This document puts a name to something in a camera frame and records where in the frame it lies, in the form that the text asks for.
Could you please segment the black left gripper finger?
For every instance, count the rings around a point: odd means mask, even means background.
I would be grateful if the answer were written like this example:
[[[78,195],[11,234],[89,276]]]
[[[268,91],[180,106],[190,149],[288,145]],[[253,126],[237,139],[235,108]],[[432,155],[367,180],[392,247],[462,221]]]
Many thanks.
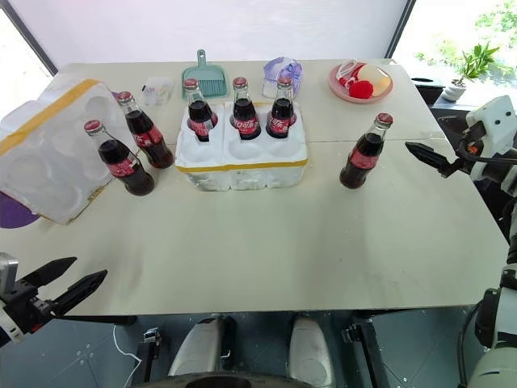
[[[107,274],[107,270],[91,273],[71,285],[53,301],[53,314],[62,316],[87,299],[103,283]]]
[[[76,260],[74,256],[52,260],[26,275],[23,280],[36,288],[45,286],[62,276]]]

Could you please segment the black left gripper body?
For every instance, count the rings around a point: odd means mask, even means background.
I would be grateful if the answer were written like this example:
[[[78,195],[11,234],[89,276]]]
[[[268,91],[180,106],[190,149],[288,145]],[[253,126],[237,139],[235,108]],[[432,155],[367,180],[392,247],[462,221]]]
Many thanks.
[[[33,334],[54,316],[53,300],[38,297],[39,288],[24,280],[1,284],[1,334]]]

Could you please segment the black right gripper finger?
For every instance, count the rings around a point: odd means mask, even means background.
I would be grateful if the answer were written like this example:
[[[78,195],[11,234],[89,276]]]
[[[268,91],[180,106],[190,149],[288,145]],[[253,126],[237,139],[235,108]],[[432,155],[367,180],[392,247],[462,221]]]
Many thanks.
[[[430,167],[435,168],[443,178],[448,178],[454,172],[458,170],[458,163],[455,161],[454,163],[449,163],[449,165],[428,165]]]
[[[442,154],[436,153],[431,147],[419,142],[406,141],[405,146],[417,160],[427,165],[449,165]]]

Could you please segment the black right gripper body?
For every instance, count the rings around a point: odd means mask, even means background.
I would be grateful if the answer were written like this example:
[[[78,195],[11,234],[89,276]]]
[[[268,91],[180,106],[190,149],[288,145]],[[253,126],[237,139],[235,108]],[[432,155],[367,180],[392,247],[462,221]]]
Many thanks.
[[[489,163],[485,159],[491,156],[491,144],[481,121],[468,127],[462,133],[455,154],[455,163],[465,174],[487,174],[485,170]]]

